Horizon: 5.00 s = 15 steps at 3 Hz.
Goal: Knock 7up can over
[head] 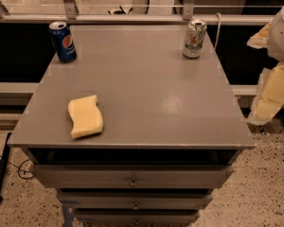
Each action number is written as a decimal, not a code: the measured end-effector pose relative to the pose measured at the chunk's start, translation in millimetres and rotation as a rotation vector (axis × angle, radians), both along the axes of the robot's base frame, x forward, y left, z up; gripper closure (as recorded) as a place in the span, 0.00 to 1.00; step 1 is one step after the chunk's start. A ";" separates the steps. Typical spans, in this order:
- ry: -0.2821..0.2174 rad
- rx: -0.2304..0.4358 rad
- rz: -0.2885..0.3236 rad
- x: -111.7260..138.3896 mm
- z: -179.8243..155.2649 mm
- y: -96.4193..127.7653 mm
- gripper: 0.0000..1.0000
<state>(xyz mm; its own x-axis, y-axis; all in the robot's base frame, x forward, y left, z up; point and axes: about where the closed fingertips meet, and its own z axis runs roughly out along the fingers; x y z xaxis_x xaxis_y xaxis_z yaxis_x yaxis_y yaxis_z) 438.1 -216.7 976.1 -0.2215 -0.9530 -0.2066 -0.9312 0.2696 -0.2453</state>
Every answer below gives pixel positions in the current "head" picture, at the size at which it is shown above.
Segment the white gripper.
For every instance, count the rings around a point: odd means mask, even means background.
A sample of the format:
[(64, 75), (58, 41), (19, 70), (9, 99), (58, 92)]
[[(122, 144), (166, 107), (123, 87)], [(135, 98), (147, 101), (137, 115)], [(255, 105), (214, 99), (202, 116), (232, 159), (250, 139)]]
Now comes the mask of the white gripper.
[[(272, 23), (268, 23), (253, 35), (247, 45), (255, 49), (267, 47), (271, 58), (284, 61), (284, 6), (274, 17)], [(284, 62), (279, 62), (274, 69), (264, 68), (262, 70), (257, 83), (257, 94), (248, 115), (248, 122), (258, 126), (265, 125), (283, 106)]]

